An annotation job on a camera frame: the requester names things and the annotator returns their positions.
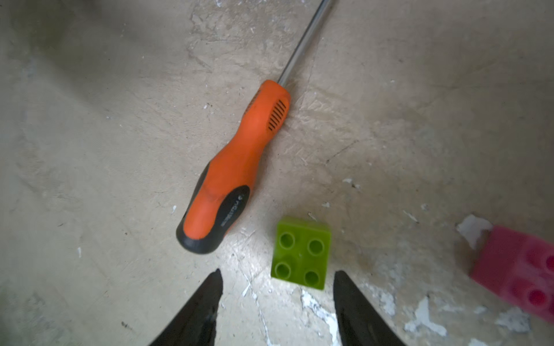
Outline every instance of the debris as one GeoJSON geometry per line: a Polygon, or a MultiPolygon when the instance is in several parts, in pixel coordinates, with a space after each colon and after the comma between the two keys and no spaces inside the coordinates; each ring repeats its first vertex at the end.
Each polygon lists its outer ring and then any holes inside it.
{"type": "Polygon", "coordinates": [[[456,226],[456,230],[461,234],[469,243],[469,246],[475,250],[477,247],[477,240],[481,237],[483,230],[490,231],[493,229],[493,224],[489,221],[478,218],[473,214],[469,214],[465,219],[456,226]]]}
{"type": "Polygon", "coordinates": [[[481,306],[476,307],[476,308],[473,310],[473,313],[480,315],[480,314],[486,312],[487,310],[488,310],[488,309],[486,308],[486,306],[481,305],[481,306]]]}
{"type": "Polygon", "coordinates": [[[350,184],[351,187],[355,188],[358,191],[362,190],[362,186],[360,184],[354,184],[352,178],[343,179],[342,182],[350,184]]]}
{"type": "Polygon", "coordinates": [[[247,287],[243,291],[243,298],[246,297],[246,293],[248,292],[248,289],[250,288],[250,282],[248,282],[247,287]]]}
{"type": "Polygon", "coordinates": [[[415,333],[419,326],[424,325],[442,337],[447,336],[447,329],[440,324],[431,322],[429,318],[429,297],[425,297],[419,302],[414,315],[415,319],[404,325],[406,332],[415,333]]]}
{"type": "Polygon", "coordinates": [[[412,214],[410,214],[409,212],[405,211],[405,210],[402,210],[404,212],[404,214],[408,215],[408,217],[414,221],[416,224],[419,224],[419,221],[416,219],[415,216],[413,216],[412,214]]]}
{"type": "Polygon", "coordinates": [[[323,322],[327,323],[329,326],[329,333],[331,334],[331,341],[333,342],[332,346],[340,346],[337,339],[337,315],[322,308],[321,304],[319,304],[311,294],[304,290],[302,290],[302,296],[300,299],[302,300],[302,308],[310,308],[316,316],[321,318],[323,322]]]}
{"type": "Polygon", "coordinates": [[[531,330],[529,318],[528,313],[523,312],[523,310],[518,307],[513,307],[506,312],[502,312],[494,324],[506,327],[512,332],[528,333],[531,330]]]}
{"type": "Polygon", "coordinates": [[[125,329],[130,329],[130,330],[133,330],[133,328],[129,327],[129,325],[123,321],[121,321],[121,326],[125,329]]]}
{"type": "Polygon", "coordinates": [[[477,339],[471,339],[468,346],[487,346],[487,344],[485,344],[484,342],[482,342],[481,340],[477,340],[477,339]]]}
{"type": "Polygon", "coordinates": [[[367,285],[371,291],[371,295],[375,299],[379,299],[379,306],[387,313],[389,316],[394,316],[396,314],[396,304],[394,303],[394,296],[385,291],[382,288],[379,288],[374,285],[367,285]]]}

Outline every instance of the green lego brick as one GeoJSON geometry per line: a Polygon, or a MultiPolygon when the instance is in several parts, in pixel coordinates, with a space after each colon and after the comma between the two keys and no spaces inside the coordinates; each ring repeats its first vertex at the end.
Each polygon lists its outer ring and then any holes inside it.
{"type": "Polygon", "coordinates": [[[323,290],[330,246],[328,225],[285,216],[277,224],[271,276],[323,290]]]}

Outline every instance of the screwdriver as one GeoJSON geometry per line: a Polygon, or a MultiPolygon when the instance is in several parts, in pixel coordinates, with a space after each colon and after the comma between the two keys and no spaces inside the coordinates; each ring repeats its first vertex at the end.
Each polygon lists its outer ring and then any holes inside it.
{"type": "Polygon", "coordinates": [[[284,88],[320,26],[332,0],[322,0],[277,82],[266,80],[244,111],[229,143],[208,163],[192,193],[177,240],[197,254],[214,251],[244,211],[265,146],[283,125],[290,94],[284,88]]]}

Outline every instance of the concrete floor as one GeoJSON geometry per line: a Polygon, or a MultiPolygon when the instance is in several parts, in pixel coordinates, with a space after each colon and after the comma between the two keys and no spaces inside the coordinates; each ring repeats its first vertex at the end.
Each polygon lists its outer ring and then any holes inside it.
{"type": "Polygon", "coordinates": [[[497,324],[511,307],[468,277],[455,227],[554,242],[549,0],[337,0],[245,213],[210,255],[178,244],[198,175],[318,2],[4,2],[2,345],[146,345],[218,267],[218,345],[331,345],[303,288],[270,278],[275,224],[308,212],[333,230],[326,288],[306,290],[323,309],[344,269],[407,345],[552,345],[538,318],[497,324]],[[426,296],[446,336],[406,328],[426,296]]]}

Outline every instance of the paint chip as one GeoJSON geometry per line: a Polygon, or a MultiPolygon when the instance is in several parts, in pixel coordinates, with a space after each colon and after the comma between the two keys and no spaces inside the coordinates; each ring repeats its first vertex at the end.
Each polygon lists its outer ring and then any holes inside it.
{"type": "Polygon", "coordinates": [[[410,214],[409,212],[405,211],[405,210],[402,210],[404,212],[404,214],[406,214],[412,221],[414,221],[416,224],[419,224],[419,221],[416,219],[415,216],[413,216],[412,214],[410,214]]]}
{"type": "Polygon", "coordinates": [[[464,310],[461,306],[452,306],[449,304],[446,304],[445,306],[441,306],[439,308],[439,311],[446,311],[446,312],[462,312],[464,310]]]}
{"type": "Polygon", "coordinates": [[[531,330],[529,319],[530,317],[528,313],[523,312],[523,310],[518,307],[513,307],[506,312],[502,312],[494,324],[506,327],[512,332],[528,333],[531,330]]]}
{"type": "Polygon", "coordinates": [[[474,314],[477,314],[477,315],[480,315],[480,314],[486,312],[487,310],[488,310],[488,309],[486,308],[486,306],[481,305],[481,306],[476,307],[476,308],[473,310],[473,313],[474,313],[474,314]]]}
{"type": "Polygon", "coordinates": [[[471,339],[468,346],[487,346],[484,342],[477,339],[471,339]]]}
{"type": "Polygon", "coordinates": [[[475,250],[477,241],[481,237],[483,230],[493,229],[493,224],[488,220],[478,218],[473,214],[469,214],[465,219],[456,226],[456,230],[469,243],[469,246],[475,250]]]}
{"type": "Polygon", "coordinates": [[[331,334],[331,341],[333,342],[332,346],[340,346],[338,341],[338,322],[337,315],[330,313],[321,307],[321,304],[308,292],[302,290],[302,296],[300,297],[302,301],[302,308],[309,308],[319,317],[323,322],[327,323],[329,326],[329,333],[331,334]]]}
{"type": "Polygon", "coordinates": [[[414,312],[415,319],[406,323],[404,325],[404,330],[406,332],[412,332],[415,333],[419,326],[424,325],[427,328],[429,328],[431,331],[435,332],[436,334],[439,334],[442,337],[447,336],[447,329],[441,326],[440,324],[436,324],[431,322],[429,317],[429,297],[423,298],[419,305],[414,312]]]}

